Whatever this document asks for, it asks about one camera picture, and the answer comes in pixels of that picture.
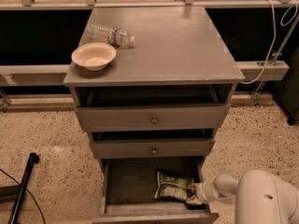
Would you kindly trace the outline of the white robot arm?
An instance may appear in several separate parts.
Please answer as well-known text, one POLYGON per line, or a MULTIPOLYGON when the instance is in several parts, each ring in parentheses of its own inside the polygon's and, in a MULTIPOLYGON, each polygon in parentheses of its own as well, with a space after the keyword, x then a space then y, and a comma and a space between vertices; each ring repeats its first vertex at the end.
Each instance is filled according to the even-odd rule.
POLYGON ((247 171, 240 179, 221 174, 188 189, 192 203, 234 204, 235 224, 299 224, 299 190, 263 170, 247 171))

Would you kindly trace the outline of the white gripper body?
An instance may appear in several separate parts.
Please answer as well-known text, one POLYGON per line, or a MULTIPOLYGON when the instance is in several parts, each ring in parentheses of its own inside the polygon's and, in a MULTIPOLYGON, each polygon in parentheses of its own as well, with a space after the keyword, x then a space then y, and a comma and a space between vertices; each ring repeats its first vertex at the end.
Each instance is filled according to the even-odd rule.
POLYGON ((202 203, 211 203, 218 199, 219 193, 213 182, 202 182, 197 185, 196 197, 202 203))

